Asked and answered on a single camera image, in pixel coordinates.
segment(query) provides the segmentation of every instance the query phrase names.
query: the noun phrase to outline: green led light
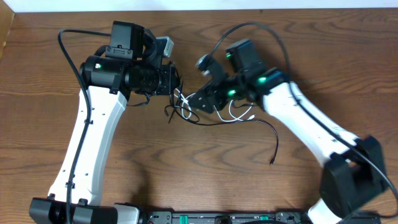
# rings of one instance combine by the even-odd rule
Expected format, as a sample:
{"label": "green led light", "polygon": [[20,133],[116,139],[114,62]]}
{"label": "green led light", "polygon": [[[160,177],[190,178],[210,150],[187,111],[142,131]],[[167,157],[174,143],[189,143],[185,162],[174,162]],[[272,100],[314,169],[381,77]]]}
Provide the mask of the green led light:
{"label": "green led light", "polygon": [[266,80],[267,80],[267,77],[261,77],[261,78],[259,78],[259,83],[264,83],[264,82],[266,82]]}
{"label": "green led light", "polygon": [[236,90],[230,90],[229,92],[228,92],[228,95],[229,96],[232,96],[232,95],[234,95],[236,93]]}

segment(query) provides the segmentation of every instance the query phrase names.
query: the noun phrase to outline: wooden table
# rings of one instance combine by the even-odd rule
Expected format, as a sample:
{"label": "wooden table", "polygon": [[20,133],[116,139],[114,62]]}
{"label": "wooden table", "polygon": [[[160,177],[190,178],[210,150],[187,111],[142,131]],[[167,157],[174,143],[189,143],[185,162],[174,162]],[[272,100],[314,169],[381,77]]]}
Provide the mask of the wooden table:
{"label": "wooden table", "polygon": [[[79,86],[58,46],[58,31],[110,32],[114,20],[171,37],[185,93],[208,81],[194,64],[223,33],[246,21],[269,24],[283,37],[303,92],[342,127],[375,136],[398,185],[397,15],[398,9],[17,14],[0,62],[0,223],[32,222],[30,201],[46,197],[72,134]],[[277,44],[255,27],[228,37],[216,57],[226,64],[225,47],[246,37],[261,58],[284,67]],[[109,42],[81,34],[64,39],[77,66]],[[309,208],[318,200],[320,166],[278,120],[255,111],[279,132],[279,153],[269,166],[275,139],[266,126],[201,127],[179,118],[167,124],[167,103],[166,96],[153,97],[149,106],[122,115],[106,165],[103,205],[227,212]],[[388,192],[366,208],[393,213],[396,201]]]}

